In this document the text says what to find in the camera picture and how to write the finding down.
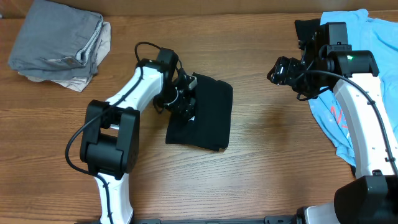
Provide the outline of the black t-shirt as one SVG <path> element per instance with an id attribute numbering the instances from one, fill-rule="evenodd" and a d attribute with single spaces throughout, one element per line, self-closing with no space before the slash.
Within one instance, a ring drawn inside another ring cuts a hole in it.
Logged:
<path id="1" fill-rule="evenodd" d="M 229 144 L 233 87 L 222 80 L 193 74 L 195 87 L 195 117 L 192 120 L 177 114 L 170 116 L 165 142 L 185 144 L 219 151 Z"/>

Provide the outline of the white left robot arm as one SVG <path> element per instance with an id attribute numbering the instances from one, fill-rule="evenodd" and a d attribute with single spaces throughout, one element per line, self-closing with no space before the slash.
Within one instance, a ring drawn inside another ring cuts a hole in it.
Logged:
<path id="1" fill-rule="evenodd" d="M 86 109 L 80 159 L 94 176 L 100 193 L 99 223 L 133 223 L 129 173 L 139 152 L 140 116 L 149 103 L 184 121 L 194 119 L 193 90 L 197 79 L 187 75 L 178 55 L 161 48 L 155 60 L 137 61 L 133 77 L 106 101 Z"/>

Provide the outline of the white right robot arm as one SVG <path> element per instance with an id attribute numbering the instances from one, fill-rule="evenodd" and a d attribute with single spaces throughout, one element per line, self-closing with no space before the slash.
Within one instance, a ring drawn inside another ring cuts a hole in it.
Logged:
<path id="1" fill-rule="evenodd" d="M 267 78 L 300 101 L 332 91 L 353 142 L 356 178 L 332 202 L 302 207 L 267 223 L 396 223 L 397 141 L 381 97 L 379 69 L 368 50 L 353 50 L 344 22 L 295 21 L 301 59 L 279 57 Z"/>

